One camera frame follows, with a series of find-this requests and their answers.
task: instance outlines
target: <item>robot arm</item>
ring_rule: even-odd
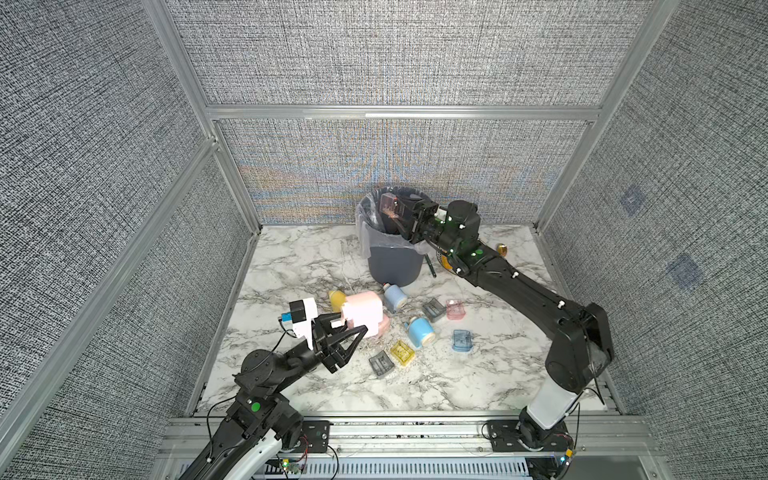
[[[442,209],[427,200],[384,197],[381,210],[403,237],[429,243],[447,257],[456,275],[509,303],[552,340],[545,363],[548,378],[521,412],[513,435],[527,450],[551,446],[553,435],[567,432],[566,412],[614,358],[605,311],[551,292],[481,242],[477,205],[456,200]]]
[[[310,322],[311,339],[285,353],[249,353],[235,383],[240,390],[206,448],[180,480],[241,480],[275,458],[280,450],[299,444],[303,417],[280,394],[287,386],[323,364],[331,373],[352,358],[368,327],[333,327],[340,313],[304,316],[302,300],[290,304],[294,326]],[[345,348],[342,342],[352,339]]]

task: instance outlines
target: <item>yellow cup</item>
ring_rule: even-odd
[[[331,300],[331,311],[341,312],[341,306],[346,302],[346,295],[341,290],[331,290],[328,292],[328,298]]]

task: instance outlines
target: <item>gray trash can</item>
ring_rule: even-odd
[[[394,222],[379,212],[379,201],[386,193],[431,200],[427,194],[409,187],[383,187],[367,194],[355,211],[360,254],[368,260],[373,279],[379,283],[405,286],[419,276],[424,255],[432,249],[426,242],[412,245],[402,238]]]

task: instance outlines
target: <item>textured wall panel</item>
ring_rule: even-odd
[[[3,479],[146,478],[181,416],[250,232],[211,160]]]
[[[140,0],[4,2],[0,415],[201,132]]]
[[[485,221],[533,222],[580,121],[221,121],[264,223],[342,223],[373,187],[403,184]]]
[[[168,0],[235,104],[599,104],[651,4]]]
[[[768,7],[685,0],[545,233],[676,478],[765,478]]]

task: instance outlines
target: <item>white marble floor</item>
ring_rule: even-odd
[[[549,273],[528,227],[481,228],[488,245],[505,243],[507,260],[531,278],[554,289]],[[364,339],[352,362],[335,374],[322,366],[283,392],[300,412],[382,410],[498,410],[521,409],[545,378],[544,360],[549,340],[526,317],[498,297],[475,288],[444,270],[436,262],[437,278],[426,265],[419,278],[403,288],[407,305],[388,313],[392,328],[380,339]],[[198,415],[215,402],[237,392],[232,375],[254,349],[271,349],[282,330],[277,322],[288,302],[316,297],[321,313],[330,312],[328,291],[347,294],[381,286],[370,276],[359,254],[353,225],[334,227],[265,227],[240,291],[227,333],[210,375]],[[416,351],[407,366],[377,379],[368,358],[381,350],[388,355],[398,339],[408,342],[403,322],[422,315],[422,304],[435,297],[445,304],[463,300],[461,321],[441,319],[434,324],[438,339]],[[474,349],[452,349],[454,329],[473,333]],[[279,351],[299,342],[285,337]],[[603,409],[591,392],[582,397],[583,410]],[[222,413],[223,404],[214,412]]]

